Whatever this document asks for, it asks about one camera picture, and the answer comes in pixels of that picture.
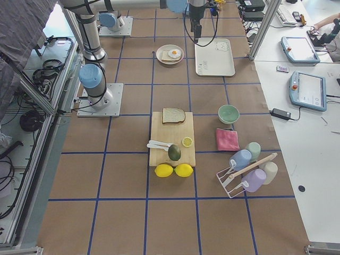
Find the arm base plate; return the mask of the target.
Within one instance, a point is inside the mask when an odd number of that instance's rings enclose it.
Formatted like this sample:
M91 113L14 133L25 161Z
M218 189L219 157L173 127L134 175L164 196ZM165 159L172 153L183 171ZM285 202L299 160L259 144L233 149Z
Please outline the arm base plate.
M86 89L83 89L77 117L119 117L123 96L123 83L108 83L103 98L88 97Z
M103 13L99 17L99 35L101 37L129 37L132 33L133 17L120 16Z

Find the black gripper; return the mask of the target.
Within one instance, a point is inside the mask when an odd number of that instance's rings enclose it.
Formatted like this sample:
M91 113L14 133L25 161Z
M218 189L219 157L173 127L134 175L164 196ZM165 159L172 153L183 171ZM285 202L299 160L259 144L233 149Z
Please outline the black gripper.
M201 37L200 20L204 17L207 2L189 2L189 18L191 22L191 32L195 38Z

